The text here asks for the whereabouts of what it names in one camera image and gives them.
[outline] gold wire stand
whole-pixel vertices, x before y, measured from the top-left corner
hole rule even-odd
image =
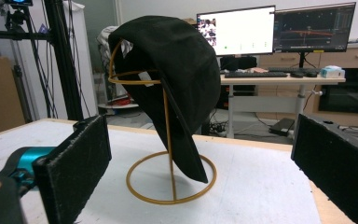
[[[118,50],[118,48],[121,46],[121,41],[119,41],[117,43],[117,45],[115,46],[115,48],[112,51],[112,55],[110,58],[110,63],[109,63],[109,78],[108,81],[112,82],[112,83],[119,83],[119,84],[123,84],[123,85],[147,85],[147,84],[161,84],[160,80],[147,80],[147,81],[142,81],[142,80],[118,80],[116,79],[116,77],[122,77],[122,76],[127,76],[127,75],[134,75],[134,74],[139,74],[142,72],[157,72],[157,70],[143,70],[143,71],[131,71],[131,72],[126,72],[126,73],[121,73],[121,74],[113,74],[113,61],[114,61],[114,57],[116,55],[116,52]],[[215,181],[216,181],[216,177],[217,177],[217,171],[216,171],[216,167],[214,166],[213,162],[211,162],[209,159],[207,159],[206,157],[200,155],[201,159],[206,161],[212,168],[213,171],[213,178],[211,180],[211,182],[208,184],[208,186],[201,190],[200,192],[191,195],[189,197],[185,197],[185,198],[181,198],[178,199],[177,195],[176,195],[176,185],[175,185],[175,178],[174,178],[174,174],[173,174],[173,162],[172,162],[172,142],[171,142],[171,128],[170,128],[170,120],[169,120],[169,111],[168,111],[168,97],[167,97],[167,93],[165,92],[164,89],[162,89],[162,93],[163,93],[163,98],[164,98],[164,112],[165,112],[165,123],[166,123],[166,127],[167,127],[167,143],[168,143],[168,148],[167,151],[161,151],[158,153],[154,153],[150,156],[144,157],[143,159],[138,160],[136,163],[133,164],[133,166],[130,168],[130,170],[127,173],[127,178],[126,178],[126,182],[127,182],[127,187],[129,188],[130,192],[137,198],[148,202],[148,203],[156,203],[156,204],[177,204],[177,203],[187,203],[190,202],[192,200],[195,200],[197,198],[199,198],[200,196],[204,195],[209,189],[211,189],[211,187],[214,185]],[[155,158],[157,156],[161,156],[161,155],[165,155],[168,154],[169,156],[169,162],[170,162],[170,172],[171,172],[171,182],[172,182],[172,200],[156,200],[156,199],[151,199],[148,197],[145,197],[144,195],[138,193],[131,185],[131,174],[134,171],[134,169],[140,165],[142,162],[147,161],[149,159]]]

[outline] desk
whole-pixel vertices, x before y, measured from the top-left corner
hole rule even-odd
[[[0,169],[19,147],[57,146],[72,133],[72,124],[42,119],[0,133]],[[163,145],[152,130],[110,125],[108,129],[113,159],[76,222],[352,223],[298,170],[290,159],[291,146],[211,136],[194,135],[200,154],[213,161],[217,169],[217,180],[210,191],[189,203],[143,202],[128,191],[127,171]],[[176,181],[180,186],[190,183],[183,177]],[[37,190],[24,195],[21,203],[28,223],[47,223]]]
[[[232,126],[234,110],[248,112],[283,112],[303,113],[306,85],[337,85],[345,82],[345,78],[324,78],[324,77],[253,77],[253,78],[225,78],[221,75],[222,85],[229,86],[228,94],[228,130],[227,137],[234,138]],[[257,96],[236,96],[234,97],[234,85],[299,85],[298,96],[295,97],[261,97]]]

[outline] computer monitor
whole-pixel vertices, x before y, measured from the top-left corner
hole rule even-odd
[[[277,10],[274,52],[345,52],[355,5]]]
[[[197,14],[197,27],[216,56],[272,53],[275,6]]]

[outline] hat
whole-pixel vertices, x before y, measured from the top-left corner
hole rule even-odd
[[[220,70],[213,48],[187,22],[162,16],[144,16],[119,26],[108,38],[111,51],[121,39],[131,42],[132,49],[117,51],[116,73],[156,69],[148,75],[161,82],[124,88],[153,120],[168,148],[162,88],[166,91],[172,159],[187,177],[207,183],[192,134],[209,118],[220,96]],[[138,75],[119,79],[140,80]]]

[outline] gray floor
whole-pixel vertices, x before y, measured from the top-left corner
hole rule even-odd
[[[227,129],[228,113],[226,110],[217,109],[211,114],[211,126],[222,126]],[[116,110],[116,114],[108,116],[108,124],[132,128],[154,129],[152,120],[139,107]],[[234,138],[261,142],[293,144],[292,137],[279,136],[269,132],[269,126],[277,120],[258,119],[255,113],[234,114]],[[226,132],[220,133],[211,130],[209,135],[226,137]]]

